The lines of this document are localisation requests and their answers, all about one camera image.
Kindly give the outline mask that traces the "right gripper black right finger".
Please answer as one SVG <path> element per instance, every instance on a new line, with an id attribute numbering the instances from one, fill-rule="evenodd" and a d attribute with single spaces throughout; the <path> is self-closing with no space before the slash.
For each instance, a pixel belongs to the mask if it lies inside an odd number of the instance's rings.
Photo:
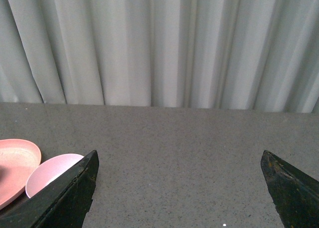
<path id="1" fill-rule="evenodd" d="M 319 182 L 268 150 L 261 169 L 284 227 L 317 228 Z"/>

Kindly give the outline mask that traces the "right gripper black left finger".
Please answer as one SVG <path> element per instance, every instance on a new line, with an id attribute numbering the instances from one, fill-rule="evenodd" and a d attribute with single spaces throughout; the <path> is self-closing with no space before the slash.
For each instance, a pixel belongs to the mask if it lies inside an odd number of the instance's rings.
<path id="1" fill-rule="evenodd" d="M 80 228 L 92 204 L 99 169 L 93 150 L 0 219 L 2 228 Z"/>

